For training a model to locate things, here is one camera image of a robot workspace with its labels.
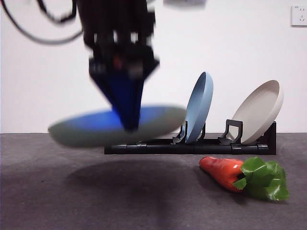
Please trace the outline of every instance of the black cable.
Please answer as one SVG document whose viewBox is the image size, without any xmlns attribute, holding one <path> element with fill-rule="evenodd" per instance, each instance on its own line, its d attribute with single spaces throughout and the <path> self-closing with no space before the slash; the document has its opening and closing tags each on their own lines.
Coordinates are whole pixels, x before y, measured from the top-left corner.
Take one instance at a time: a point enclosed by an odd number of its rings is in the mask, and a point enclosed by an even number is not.
<svg viewBox="0 0 307 230">
<path fill-rule="evenodd" d="M 71 0 L 72 2 L 72 10 L 71 10 L 71 13 L 70 15 L 68 16 L 64 16 L 60 19 L 57 19 L 55 18 L 53 15 L 51 15 L 48 11 L 47 11 L 47 8 L 44 4 L 44 1 L 43 0 L 36 0 L 37 1 L 37 4 L 39 6 L 39 8 L 41 9 L 41 11 L 47 16 L 47 18 L 49 18 L 53 23 L 56 23 L 56 24 L 62 24 L 66 21 L 69 21 L 69 20 L 72 20 L 76 17 L 77 15 L 77 3 L 75 0 Z"/>
<path fill-rule="evenodd" d="M 26 36 L 27 38 L 29 38 L 30 40 L 36 42 L 36 43 L 40 43 L 40 44 L 44 44 L 44 45 L 62 45 L 68 42 L 73 41 L 74 39 L 78 38 L 79 36 L 82 35 L 83 31 L 79 31 L 77 33 L 75 33 L 74 35 L 64 38 L 64 39 L 60 39 L 60 40 L 47 40 L 47 39 L 43 39 L 43 38 L 39 38 L 36 37 L 30 33 L 28 33 L 26 30 L 24 30 L 17 22 L 16 20 L 12 17 L 11 13 L 9 12 L 8 8 L 6 7 L 5 1 L 2 0 L 1 1 L 2 5 L 3 5 L 3 9 L 6 12 L 6 14 L 8 15 L 9 19 L 11 20 L 11 22 L 15 25 L 15 27 L 19 30 L 20 33 L 22 33 L 24 36 Z"/>
</svg>

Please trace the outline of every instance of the orange carrot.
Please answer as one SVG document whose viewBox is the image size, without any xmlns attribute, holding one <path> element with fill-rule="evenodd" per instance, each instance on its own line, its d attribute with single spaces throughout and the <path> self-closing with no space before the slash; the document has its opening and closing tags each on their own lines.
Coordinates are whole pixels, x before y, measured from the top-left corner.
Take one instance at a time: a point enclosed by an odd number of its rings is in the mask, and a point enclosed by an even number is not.
<svg viewBox="0 0 307 230">
<path fill-rule="evenodd" d="M 204 157 L 200 160 L 200 167 L 208 172 L 220 185 L 232 192 L 243 191 L 233 185 L 242 173 L 242 164 L 243 161 L 227 158 Z"/>
</svg>

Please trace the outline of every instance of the white wall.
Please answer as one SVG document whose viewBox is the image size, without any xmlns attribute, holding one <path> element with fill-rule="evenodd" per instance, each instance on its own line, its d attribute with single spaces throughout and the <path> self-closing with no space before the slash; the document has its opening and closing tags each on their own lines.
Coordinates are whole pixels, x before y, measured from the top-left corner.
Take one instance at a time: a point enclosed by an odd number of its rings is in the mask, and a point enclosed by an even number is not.
<svg viewBox="0 0 307 230">
<path fill-rule="evenodd" d="M 8 1 L 18 21 L 44 37 L 69 35 L 38 13 L 34 0 Z M 46 0 L 56 14 L 70 1 Z M 207 0 L 204 9 L 153 5 L 154 52 L 161 66 L 147 81 L 143 104 L 186 106 L 202 71 L 214 80 L 208 132 L 223 132 L 243 100 L 276 79 L 284 88 L 277 118 L 280 132 L 307 132 L 307 28 L 290 26 L 291 6 L 306 0 Z M 82 39 L 66 46 L 37 45 L 15 30 L 1 12 L 1 132 L 46 132 L 47 126 L 109 104 L 88 77 Z"/>
</svg>

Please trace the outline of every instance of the dish rack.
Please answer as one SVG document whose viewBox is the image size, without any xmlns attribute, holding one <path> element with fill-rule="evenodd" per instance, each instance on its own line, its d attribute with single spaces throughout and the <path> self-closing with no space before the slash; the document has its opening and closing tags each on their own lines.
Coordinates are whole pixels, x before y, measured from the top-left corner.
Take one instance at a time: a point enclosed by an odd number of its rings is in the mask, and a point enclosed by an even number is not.
<svg viewBox="0 0 307 230">
<path fill-rule="evenodd" d="M 114 145 L 105 147 L 105 154 L 227 154 L 227 155 L 276 155 L 276 122 L 263 136 L 249 145 L 241 144 L 243 135 L 243 122 L 226 120 L 225 132 L 216 139 L 206 139 L 206 124 L 202 128 L 200 137 L 191 144 L 186 144 L 188 122 L 185 129 L 181 126 L 180 132 L 172 138 L 155 138 L 138 143 Z M 229 127 L 238 128 L 235 139 L 228 139 Z"/>
</svg>

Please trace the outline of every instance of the green carrot leaves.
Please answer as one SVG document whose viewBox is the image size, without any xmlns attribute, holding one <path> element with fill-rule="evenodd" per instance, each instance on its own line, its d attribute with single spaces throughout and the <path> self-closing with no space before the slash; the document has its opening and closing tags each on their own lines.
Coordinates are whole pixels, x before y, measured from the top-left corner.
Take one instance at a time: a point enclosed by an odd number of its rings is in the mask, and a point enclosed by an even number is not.
<svg viewBox="0 0 307 230">
<path fill-rule="evenodd" d="M 241 166 L 245 178 L 234 182 L 258 199 L 285 200 L 289 197 L 284 169 L 275 161 L 264 162 L 259 157 L 247 159 Z"/>
</svg>

